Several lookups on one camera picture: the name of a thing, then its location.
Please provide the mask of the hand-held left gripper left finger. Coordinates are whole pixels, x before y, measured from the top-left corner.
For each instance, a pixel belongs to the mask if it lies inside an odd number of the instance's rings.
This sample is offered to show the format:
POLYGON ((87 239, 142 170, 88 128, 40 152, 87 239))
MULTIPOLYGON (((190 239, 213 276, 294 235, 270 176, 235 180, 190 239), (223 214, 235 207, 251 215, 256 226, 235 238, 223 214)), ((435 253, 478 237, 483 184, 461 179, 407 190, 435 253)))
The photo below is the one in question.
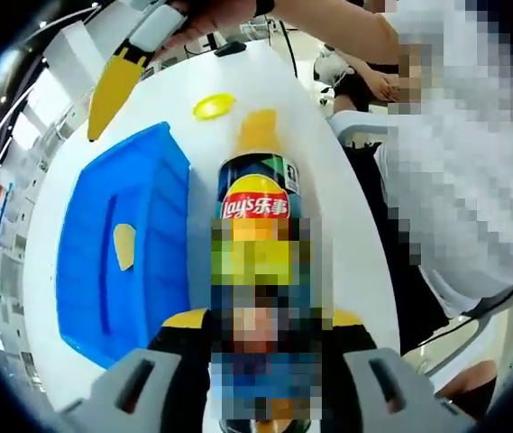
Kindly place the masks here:
POLYGON ((60 410, 65 432, 200 432, 210 380, 211 315, 178 313, 146 348, 103 372, 60 410))

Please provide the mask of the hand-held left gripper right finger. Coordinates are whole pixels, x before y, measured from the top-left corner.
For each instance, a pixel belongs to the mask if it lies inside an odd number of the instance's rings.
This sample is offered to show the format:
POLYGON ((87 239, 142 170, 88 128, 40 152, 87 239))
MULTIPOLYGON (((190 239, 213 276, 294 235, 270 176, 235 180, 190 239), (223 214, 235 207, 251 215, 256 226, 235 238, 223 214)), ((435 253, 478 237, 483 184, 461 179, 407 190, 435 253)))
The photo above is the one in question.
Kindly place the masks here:
POLYGON ((468 432, 472 417, 395 350, 378 348, 355 314, 336 309, 323 332, 323 432, 468 432))

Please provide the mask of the person's right hand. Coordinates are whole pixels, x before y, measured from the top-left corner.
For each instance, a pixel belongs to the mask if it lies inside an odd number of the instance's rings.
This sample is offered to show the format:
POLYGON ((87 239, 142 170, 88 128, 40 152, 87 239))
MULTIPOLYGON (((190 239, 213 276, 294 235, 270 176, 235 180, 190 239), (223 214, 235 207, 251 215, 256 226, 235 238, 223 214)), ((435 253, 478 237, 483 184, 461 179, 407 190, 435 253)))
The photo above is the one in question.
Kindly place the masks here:
POLYGON ((209 33, 247 22, 257 12, 254 0, 169 1, 169 5, 185 15, 187 20, 154 52, 153 60, 209 33))

